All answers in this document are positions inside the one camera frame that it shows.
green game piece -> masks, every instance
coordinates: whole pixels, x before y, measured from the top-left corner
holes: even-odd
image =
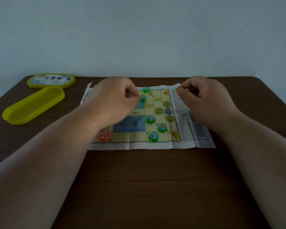
[[[143,92],[149,92],[149,91],[150,91],[149,87],[144,87],[143,88]]]
[[[158,131],[159,132],[166,132],[167,131],[166,124],[159,124],[158,125]]]
[[[156,132],[152,132],[152,133],[149,134],[149,139],[152,142],[157,142],[158,139],[159,139],[159,135]]]
[[[147,116],[146,117],[146,122],[149,124],[152,124],[155,122],[155,117],[154,116]]]
[[[141,95],[141,96],[140,96],[140,100],[141,100],[141,102],[145,102],[145,101],[146,101],[146,96]]]

board game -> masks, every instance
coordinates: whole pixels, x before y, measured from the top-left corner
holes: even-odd
[[[82,102],[93,88],[88,84]],[[137,88],[141,101],[128,116],[103,128],[89,150],[215,147],[208,129],[195,121],[173,86]]]

table top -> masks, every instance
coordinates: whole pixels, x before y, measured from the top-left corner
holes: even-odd
[[[76,77],[65,99],[24,125],[5,108],[38,91],[25,77],[0,98],[0,162],[80,104],[87,84]],[[131,78],[136,86],[174,85],[187,78]],[[255,77],[215,77],[247,116],[286,137],[286,105]],[[52,228],[267,228],[229,150],[88,151]]]

board grid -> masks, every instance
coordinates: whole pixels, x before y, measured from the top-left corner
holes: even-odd
[[[145,103],[139,103],[137,107],[131,113],[127,116],[144,116],[144,122],[145,122],[145,131],[134,131],[134,132],[114,132],[114,128],[117,129],[117,124],[113,126],[106,127],[103,129],[103,132],[109,132],[110,133],[110,141],[108,142],[101,142],[98,139],[98,135],[95,137],[95,139],[92,141],[92,143],[97,144],[106,144],[106,143],[134,143],[134,142],[148,142],[148,143],[154,143],[151,142],[148,137],[149,134],[152,132],[157,132],[159,134],[159,140],[158,142],[181,142],[179,129],[177,127],[176,123],[176,116],[174,109],[172,107],[172,101],[171,101],[171,93],[168,89],[156,89],[151,90],[150,92],[144,93],[143,91],[139,91],[140,95],[146,96],[146,102]],[[146,123],[146,117],[152,115],[155,117],[155,122],[153,124]],[[167,126],[166,132],[159,132],[158,131],[158,125],[164,123]]]

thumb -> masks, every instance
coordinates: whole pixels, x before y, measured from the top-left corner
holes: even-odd
[[[126,105],[129,108],[129,110],[132,110],[138,105],[139,101],[140,101],[139,96],[128,97],[126,98]]]
[[[194,108],[201,101],[200,98],[184,88],[178,89],[177,94],[190,109]]]

